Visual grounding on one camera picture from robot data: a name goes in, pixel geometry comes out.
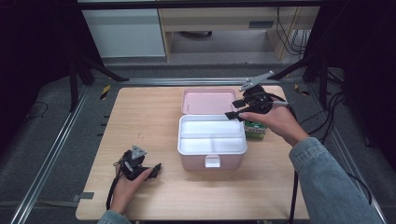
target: tabletop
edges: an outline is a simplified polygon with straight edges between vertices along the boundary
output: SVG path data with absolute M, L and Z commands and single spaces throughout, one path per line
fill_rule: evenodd
M 114 104 L 76 216 L 97 220 L 106 211 L 106 198 L 115 167 L 132 145 L 148 154 L 144 166 L 161 163 L 157 178 L 148 179 L 129 204 L 131 220 L 259 220 L 288 219 L 294 170 L 290 146 L 267 129 L 263 140 L 247 140 L 247 152 L 237 170 L 186 171 L 177 151 L 183 91 L 191 88 L 238 87 L 133 87 L 123 88 Z M 267 92 L 285 97 L 278 86 Z M 295 218 L 308 219 L 298 191 Z

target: tripod leg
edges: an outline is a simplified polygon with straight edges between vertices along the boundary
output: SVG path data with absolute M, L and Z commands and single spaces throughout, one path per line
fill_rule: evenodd
M 327 58 L 326 56 L 323 56 L 320 69 L 319 101 L 324 109 L 327 109 L 327 74 Z
M 309 64 L 309 66 L 307 66 L 305 69 L 303 75 L 304 82 L 315 81 L 315 79 L 318 77 L 318 74 L 320 73 L 320 67 L 321 67 L 320 58 L 313 59 L 312 62 Z
M 90 71 L 90 68 L 86 64 L 79 61 L 75 62 L 75 65 L 78 76 L 81 78 L 82 83 L 84 83 L 84 85 L 93 84 L 95 78 L 92 72 Z
M 70 92 L 72 97 L 72 104 L 70 106 L 70 112 L 72 112 L 78 103 L 78 84 L 77 84 L 77 73 L 75 68 L 75 63 L 71 62 L 69 64 L 70 73 Z
M 98 70 L 99 72 L 105 74 L 108 77 L 113 78 L 114 80 L 120 82 L 120 81 L 129 81 L 129 78 L 126 77 L 120 77 L 110 71 L 108 71 L 107 69 L 105 69 L 103 66 L 94 63 L 93 61 L 91 61 L 90 59 L 84 57 L 84 56 L 80 56 L 79 57 L 81 59 L 82 62 L 88 64 L 89 66 L 93 67 L 94 69 Z

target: gray floor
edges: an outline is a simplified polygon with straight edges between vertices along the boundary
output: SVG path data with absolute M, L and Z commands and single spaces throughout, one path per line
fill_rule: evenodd
M 298 60 L 298 55 L 288 56 L 284 61 L 277 60 L 265 38 L 259 32 L 216 32 L 210 37 L 199 39 L 178 35 L 173 46 L 173 57 L 167 64 L 132 64 L 108 68 L 124 77 L 176 77 L 181 81 L 183 77 L 254 77 L 268 70 L 281 70 Z M 213 46 L 210 40 L 219 43 Z M 288 100 L 293 103 L 298 120 L 310 118 L 321 110 L 315 97 L 318 83 L 303 83 L 300 79 L 303 71 L 302 68 L 293 72 L 280 84 Z M 75 204 L 64 202 L 70 202 L 74 194 L 83 191 L 106 128 L 103 124 L 106 124 L 106 116 L 111 113 L 117 92 L 120 88 L 132 86 L 116 83 L 97 72 L 95 77 L 92 86 L 83 87 L 79 84 L 79 91 L 87 92 L 84 104 L 38 194 L 37 200 L 41 203 L 32 209 L 26 223 L 91 223 L 77 220 Z M 294 83 L 299 85 L 300 91 L 309 91 L 310 95 L 295 90 Z M 105 100 L 100 100 L 103 87 L 107 84 L 111 85 L 110 91 Z M 340 91 L 335 84 L 329 83 L 328 86 L 329 98 Z M 46 85 L 37 101 L 48 105 L 48 109 L 45 104 L 34 104 L 29 117 L 45 113 L 22 124 L 8 147 L 11 153 L 3 159 L 0 167 L 0 223 L 9 223 L 12 219 L 69 116 L 68 78 Z M 334 132 L 326 140 L 325 146 L 346 170 L 361 175 L 388 223 L 396 223 L 395 172 L 380 150 L 364 145 L 364 134 L 348 104 L 336 107 L 334 120 Z M 303 127 L 311 131 L 322 121 L 322 115 L 318 114 L 305 122 Z M 322 135 L 323 132 L 314 134 L 317 138 Z M 57 206 L 49 206 L 45 202 L 56 203 Z

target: pink plastic container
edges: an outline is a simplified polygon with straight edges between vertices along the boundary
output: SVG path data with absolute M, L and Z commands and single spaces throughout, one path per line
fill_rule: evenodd
M 177 149 L 185 170 L 239 168 L 248 148 L 244 125 L 224 115 L 234 100 L 231 89 L 184 91 Z

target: denim sleeve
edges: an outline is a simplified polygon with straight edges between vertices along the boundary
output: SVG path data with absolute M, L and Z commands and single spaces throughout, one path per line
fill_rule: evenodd
M 309 137 L 299 142 L 289 156 L 312 223 L 383 223 L 318 139 Z
M 126 217 L 111 210 L 105 211 L 102 218 L 97 223 L 98 224 L 131 224 L 131 222 Z

